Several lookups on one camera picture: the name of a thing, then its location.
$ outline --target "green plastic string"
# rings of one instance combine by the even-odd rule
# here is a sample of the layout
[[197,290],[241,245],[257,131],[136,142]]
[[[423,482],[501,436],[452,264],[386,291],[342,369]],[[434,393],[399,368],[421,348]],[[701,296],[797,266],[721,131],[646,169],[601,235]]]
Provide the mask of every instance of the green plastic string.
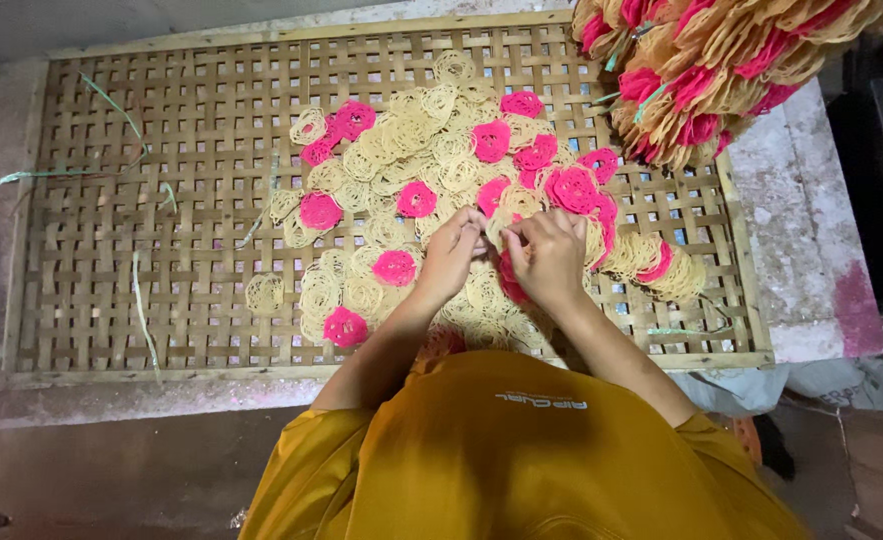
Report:
[[[142,154],[138,157],[138,159],[135,160],[134,163],[129,165],[128,168],[131,168],[131,167],[137,165],[147,155],[147,144],[145,143],[145,138],[142,137],[142,135],[141,135],[141,130],[138,129],[138,126],[135,125],[135,121],[131,119],[131,115],[129,115],[127,112],[124,111],[123,108],[121,108],[117,103],[115,103],[115,100],[108,97],[108,94],[105,93],[105,91],[102,90],[100,86],[95,84],[95,82],[93,80],[91,80],[91,78],[88,77],[87,75],[85,75],[84,73],[81,73],[80,71],[78,71],[78,73],[81,74],[81,80],[85,81],[87,83],[87,85],[89,87],[91,87],[95,92],[98,92],[101,97],[108,100],[108,103],[111,104],[111,106],[114,107],[115,110],[117,110],[119,113],[124,115],[124,119],[127,120],[128,124],[131,125],[131,129],[135,130],[135,135],[138,136],[138,141],[141,141],[141,143],[142,143]],[[21,171],[21,172],[12,173],[12,174],[2,177],[0,179],[0,185],[8,184],[9,182],[15,182],[16,180],[19,180],[22,178],[29,178],[29,177],[43,178],[43,177],[49,177],[49,176],[79,176],[79,175],[85,175],[85,174],[97,174],[97,173],[95,173],[93,171],[84,171],[84,170],[78,170],[78,169],[74,169],[74,170],[70,170],[70,171],[64,170],[64,171],[48,171],[48,172]]]
[[621,95],[621,92],[610,93],[610,94],[608,94],[608,95],[606,95],[606,96],[602,96],[602,97],[596,99],[593,103],[603,103],[603,102],[608,101],[609,99],[611,99],[611,98],[613,98],[613,97],[618,97],[618,96],[620,96],[620,95]]
[[[719,315],[725,321],[732,320],[731,317],[727,316],[727,314],[722,311],[720,307],[715,305],[711,299],[703,294],[699,294],[699,298],[707,302],[707,305],[711,307],[715,312],[718,312]],[[663,335],[684,335],[684,336],[711,336],[714,334],[721,334],[723,332],[727,332],[731,330],[731,323],[727,323],[724,326],[712,329],[712,330],[699,330],[699,329],[684,329],[684,328],[675,328],[675,327],[651,327],[648,328],[649,336],[663,336]]]
[[642,113],[642,111],[645,109],[645,105],[647,105],[648,102],[650,102],[652,99],[654,99],[655,96],[657,96],[657,95],[660,94],[661,92],[664,92],[664,91],[665,91],[665,87],[666,87],[668,84],[669,84],[668,82],[665,82],[664,84],[662,84],[661,86],[659,86],[657,90],[655,90],[654,92],[651,92],[651,95],[648,96],[648,97],[645,99],[645,101],[641,102],[641,104],[638,106],[638,112],[636,112],[636,113],[634,114],[634,120],[632,120],[635,124],[637,124],[638,122],[641,121],[641,113]]
[[147,319],[145,318],[145,308],[142,307],[141,286],[138,284],[138,253],[138,251],[135,251],[135,255],[132,260],[131,282],[135,286],[135,299],[138,301],[138,318],[141,319],[142,333],[145,334],[147,348],[151,350],[151,362],[154,364],[154,377],[160,385],[161,366],[158,364],[158,351],[154,350],[154,340],[151,339],[151,334],[147,332]]
[[268,197],[267,203],[265,204],[265,209],[262,210],[261,215],[258,216],[258,219],[255,220],[255,224],[251,226],[248,230],[248,234],[244,236],[244,240],[242,240],[242,245],[235,248],[236,250],[242,249],[244,246],[248,245],[248,242],[251,241],[251,237],[254,237],[255,231],[258,227],[261,227],[262,222],[265,220],[265,215],[268,210],[271,209],[271,197],[274,195],[274,190],[279,190],[281,188],[281,177],[278,176],[278,169],[281,167],[281,155],[277,150],[271,153],[271,179],[268,181]]
[[165,199],[165,202],[162,202],[158,205],[158,209],[160,210],[167,206],[168,203],[171,203],[171,205],[174,207],[174,213],[178,214],[178,202],[174,200],[174,189],[171,188],[171,184],[166,181],[162,181],[161,189],[168,191],[168,198]]
[[633,40],[638,40],[641,36],[650,32],[652,28],[654,28],[654,23],[652,23],[650,20],[646,20],[645,22],[641,23],[641,25],[635,27],[634,33],[631,35],[631,38]]

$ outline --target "woven bamboo mat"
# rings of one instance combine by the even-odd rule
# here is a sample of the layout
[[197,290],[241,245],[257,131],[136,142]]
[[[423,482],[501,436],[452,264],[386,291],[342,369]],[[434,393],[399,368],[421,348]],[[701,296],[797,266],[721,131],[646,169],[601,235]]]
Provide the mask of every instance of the woven bamboo mat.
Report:
[[[351,98],[384,111],[392,92],[431,87],[433,58],[470,54],[498,92],[542,96],[558,139],[579,152],[613,145],[588,110],[603,95],[596,63],[578,55],[569,11],[393,21],[350,27],[164,38],[53,59],[40,117],[38,170],[118,172],[140,142],[123,116],[86,91],[92,77],[131,113],[148,153],[123,176],[22,183],[5,370],[16,387],[154,378],[132,287],[167,380],[325,377],[350,354],[299,334],[300,277],[324,250],[361,245],[365,214],[347,213],[314,246],[291,249],[261,227],[241,249],[272,185],[297,188],[309,171],[288,130],[306,107]],[[168,50],[159,50],[168,46]],[[619,230],[659,231],[708,265],[705,300],[653,301],[633,285],[593,277],[595,300],[664,368],[772,362],[758,317],[744,220],[723,160],[672,173],[627,163],[609,187]],[[175,192],[178,212],[162,183]],[[414,240],[413,223],[409,224]],[[283,276],[273,318],[254,317],[243,289],[257,273]],[[649,334],[655,328],[716,330]],[[552,354],[542,351],[545,356]]]

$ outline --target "pink stain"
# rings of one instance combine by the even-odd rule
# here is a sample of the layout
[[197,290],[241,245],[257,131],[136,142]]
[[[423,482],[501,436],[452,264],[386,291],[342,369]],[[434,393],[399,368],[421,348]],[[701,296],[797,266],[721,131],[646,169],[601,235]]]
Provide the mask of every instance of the pink stain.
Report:
[[883,352],[883,325],[871,282],[862,265],[853,260],[835,279],[835,318],[842,330],[843,353],[848,358]]

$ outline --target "concrete floor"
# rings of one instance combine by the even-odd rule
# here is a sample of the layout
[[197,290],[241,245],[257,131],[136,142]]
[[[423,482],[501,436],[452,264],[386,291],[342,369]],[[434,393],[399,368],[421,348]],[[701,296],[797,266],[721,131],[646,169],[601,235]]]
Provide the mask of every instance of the concrete floor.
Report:
[[[279,431],[303,409],[0,429],[9,537],[233,538],[229,522],[250,503]],[[763,477],[816,538],[848,538],[856,497],[838,419],[786,406],[771,416],[797,475]]]
[[233,538],[229,522],[303,409],[0,429],[0,511],[16,534],[59,526],[54,536]]

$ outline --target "yellow shirt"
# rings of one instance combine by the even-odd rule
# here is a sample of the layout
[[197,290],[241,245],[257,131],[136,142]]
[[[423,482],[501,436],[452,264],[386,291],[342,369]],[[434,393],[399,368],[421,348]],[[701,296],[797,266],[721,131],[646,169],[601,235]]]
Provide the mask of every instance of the yellow shirt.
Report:
[[281,433],[240,538],[804,538],[741,445],[530,356],[449,356]]

